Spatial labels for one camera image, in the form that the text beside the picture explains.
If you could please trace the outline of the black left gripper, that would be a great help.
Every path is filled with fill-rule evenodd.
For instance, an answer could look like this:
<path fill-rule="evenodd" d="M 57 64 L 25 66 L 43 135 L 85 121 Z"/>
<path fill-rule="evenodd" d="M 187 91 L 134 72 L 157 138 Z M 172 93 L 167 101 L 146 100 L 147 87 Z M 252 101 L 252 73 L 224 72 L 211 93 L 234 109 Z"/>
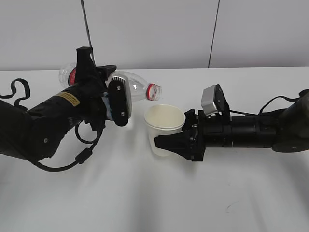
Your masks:
<path fill-rule="evenodd" d="M 104 93 L 108 92 L 105 81 L 116 71 L 117 66 L 95 67 L 91 58 L 92 47 L 82 46 L 76 51 L 76 74 L 72 91 L 81 101 L 85 123 L 89 123 L 93 131 L 101 133 L 107 119 L 107 109 L 102 100 Z"/>

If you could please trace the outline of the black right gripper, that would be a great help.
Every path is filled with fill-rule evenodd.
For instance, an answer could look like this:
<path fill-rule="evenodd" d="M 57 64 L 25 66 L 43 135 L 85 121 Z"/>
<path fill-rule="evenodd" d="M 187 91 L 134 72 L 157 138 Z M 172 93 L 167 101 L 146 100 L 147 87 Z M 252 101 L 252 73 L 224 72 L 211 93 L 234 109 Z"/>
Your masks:
<path fill-rule="evenodd" d="M 206 148 L 233 146 L 229 111 L 207 116 L 202 110 L 196 115 L 195 109 L 190 109 L 184 114 L 184 131 L 155 137 L 157 148 L 173 152 L 192 162 L 202 162 Z"/>

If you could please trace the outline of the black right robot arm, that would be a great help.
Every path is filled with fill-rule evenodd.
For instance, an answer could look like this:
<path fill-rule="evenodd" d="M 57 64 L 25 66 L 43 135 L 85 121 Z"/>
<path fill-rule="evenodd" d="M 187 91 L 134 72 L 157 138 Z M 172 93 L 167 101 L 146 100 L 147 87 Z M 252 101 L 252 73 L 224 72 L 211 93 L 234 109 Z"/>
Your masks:
<path fill-rule="evenodd" d="M 218 111 L 207 115 L 191 109 L 185 113 L 181 131 L 154 138 L 157 148 L 176 153 L 190 161 L 203 161 L 208 147 L 218 148 L 270 148 L 275 152 L 293 153 L 309 148 L 309 91 L 299 93 L 288 108 L 258 114 L 232 110 L 219 89 Z"/>

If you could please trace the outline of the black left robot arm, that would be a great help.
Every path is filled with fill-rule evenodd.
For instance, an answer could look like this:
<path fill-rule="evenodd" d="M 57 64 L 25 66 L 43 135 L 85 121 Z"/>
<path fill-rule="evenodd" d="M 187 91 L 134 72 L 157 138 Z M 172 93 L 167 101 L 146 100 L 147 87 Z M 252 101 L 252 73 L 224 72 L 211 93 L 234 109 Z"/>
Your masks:
<path fill-rule="evenodd" d="M 73 164 L 83 163 L 98 143 L 108 120 L 103 97 L 108 96 L 106 81 L 116 71 L 115 65 L 96 66 L 91 59 L 92 48 L 77 49 L 74 78 L 69 86 L 31 109 L 20 104 L 30 97 L 29 84 L 17 78 L 10 84 L 11 93 L 0 97 L 0 152 L 39 165 L 52 157 L 60 142 L 71 129 L 78 130 L 81 122 L 90 124 L 97 136 L 77 155 Z"/>

